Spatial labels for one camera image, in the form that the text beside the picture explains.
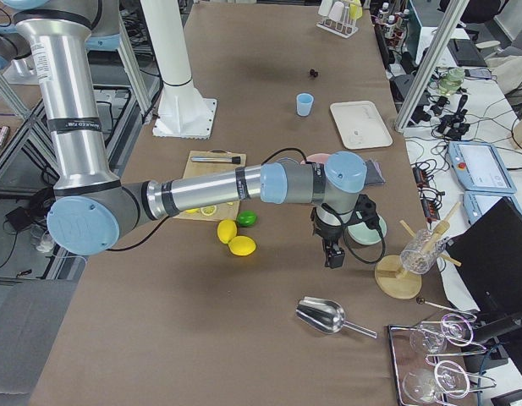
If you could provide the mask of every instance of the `wooden base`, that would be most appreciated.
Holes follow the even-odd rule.
[[[422,278],[402,269],[398,255],[387,255],[376,265],[376,282],[379,288],[396,299],[412,299],[420,292]]]

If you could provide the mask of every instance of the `green lime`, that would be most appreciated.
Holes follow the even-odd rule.
[[[251,227],[253,224],[255,224],[257,221],[257,215],[254,211],[246,210],[242,211],[238,216],[236,217],[236,222],[241,227]]]

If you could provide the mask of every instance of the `scoop handle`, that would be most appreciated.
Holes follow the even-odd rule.
[[[344,321],[343,326],[350,328],[351,330],[355,330],[356,332],[360,332],[364,334],[365,336],[371,337],[371,338],[377,338],[377,333],[373,332],[372,330],[365,328],[363,326],[359,326],[358,324],[351,323],[350,321]]]

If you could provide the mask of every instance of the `white pole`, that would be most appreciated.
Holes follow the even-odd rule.
[[[411,115],[413,115],[413,112],[419,103],[420,96],[428,85],[428,80],[430,80],[431,75],[437,66],[437,61],[447,46],[448,40],[450,40],[450,37],[458,25],[458,22],[469,2],[470,0],[452,0],[448,5],[441,24],[437,29],[436,35],[428,48],[428,52],[422,58],[415,80],[413,80],[413,85],[409,90],[409,94],[405,98],[404,104],[396,118],[395,128],[399,133],[403,133],[405,127],[407,127],[407,123],[411,119]]]
[[[203,99],[191,77],[176,0],[141,0],[164,87],[153,134],[207,139],[217,101]]]

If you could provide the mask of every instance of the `lemon slice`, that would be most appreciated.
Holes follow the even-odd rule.
[[[217,206],[206,206],[201,207],[201,213],[205,216],[213,216],[213,214],[217,211]]]

